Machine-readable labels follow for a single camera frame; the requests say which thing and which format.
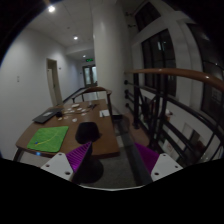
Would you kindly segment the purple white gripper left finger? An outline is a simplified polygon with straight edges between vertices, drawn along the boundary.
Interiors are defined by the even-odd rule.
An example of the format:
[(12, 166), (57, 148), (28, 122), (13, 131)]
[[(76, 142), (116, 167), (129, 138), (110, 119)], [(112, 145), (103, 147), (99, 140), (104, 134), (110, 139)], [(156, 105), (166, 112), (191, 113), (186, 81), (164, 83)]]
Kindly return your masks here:
[(44, 164), (41, 169), (65, 180), (71, 181), (84, 160), (91, 154), (92, 143), (88, 142), (67, 154), (62, 152), (57, 153), (46, 164)]

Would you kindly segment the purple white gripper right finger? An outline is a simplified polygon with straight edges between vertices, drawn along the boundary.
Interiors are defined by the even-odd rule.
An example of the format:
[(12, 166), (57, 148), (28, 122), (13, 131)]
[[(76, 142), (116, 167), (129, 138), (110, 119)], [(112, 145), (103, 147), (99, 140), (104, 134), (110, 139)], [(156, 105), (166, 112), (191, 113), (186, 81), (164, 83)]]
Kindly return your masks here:
[(166, 153), (158, 154), (138, 143), (135, 146), (153, 181), (157, 181), (182, 169), (182, 166)]

